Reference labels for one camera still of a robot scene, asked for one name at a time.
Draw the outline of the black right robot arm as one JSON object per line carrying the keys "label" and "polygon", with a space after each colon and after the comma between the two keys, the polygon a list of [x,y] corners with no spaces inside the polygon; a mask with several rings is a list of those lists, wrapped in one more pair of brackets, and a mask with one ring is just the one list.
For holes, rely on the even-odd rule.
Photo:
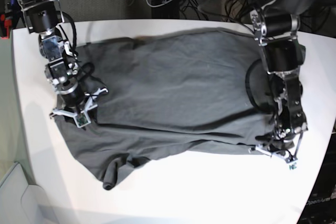
{"label": "black right robot arm", "polygon": [[62,105],[50,114],[73,119],[78,128],[91,123],[90,111],[98,105],[97,97],[108,93],[103,86],[95,92],[87,91],[84,81],[92,75],[94,66],[85,70],[76,52],[77,31],[73,19],[61,11],[60,0],[1,0],[1,38],[9,38],[21,20],[30,34],[38,34],[40,54],[47,59],[45,76],[62,99]]}

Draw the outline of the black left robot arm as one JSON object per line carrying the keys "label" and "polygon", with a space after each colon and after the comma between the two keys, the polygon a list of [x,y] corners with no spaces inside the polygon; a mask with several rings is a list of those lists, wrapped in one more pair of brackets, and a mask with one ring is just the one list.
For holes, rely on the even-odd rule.
{"label": "black left robot arm", "polygon": [[270,100],[258,104],[250,89],[251,71],[245,75],[245,90],[253,110],[271,115],[273,129],[256,136],[251,152],[284,160],[294,169],[303,134],[308,129],[301,104],[303,87],[299,80],[304,63],[303,47],[298,42],[300,16],[318,0],[255,0],[250,11],[249,31],[260,47],[260,59],[250,69],[262,64],[268,77]]}

